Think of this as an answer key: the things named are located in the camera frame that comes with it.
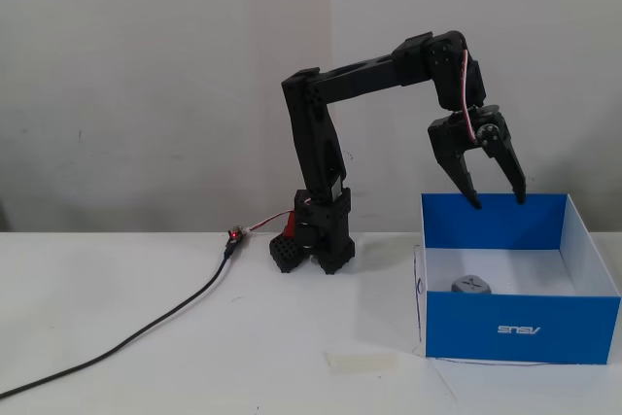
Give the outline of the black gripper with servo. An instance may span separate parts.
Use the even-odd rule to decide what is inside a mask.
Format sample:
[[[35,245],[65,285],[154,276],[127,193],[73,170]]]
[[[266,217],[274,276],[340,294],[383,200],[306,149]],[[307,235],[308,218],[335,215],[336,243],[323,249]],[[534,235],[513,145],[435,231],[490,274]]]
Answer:
[[[434,121],[428,128],[432,151],[436,161],[449,176],[459,192],[476,210],[482,208],[464,153],[482,149],[493,158],[512,187],[518,204],[526,202],[526,177],[514,152],[507,124],[500,107],[489,105],[472,108],[468,116],[470,126],[463,114]]]

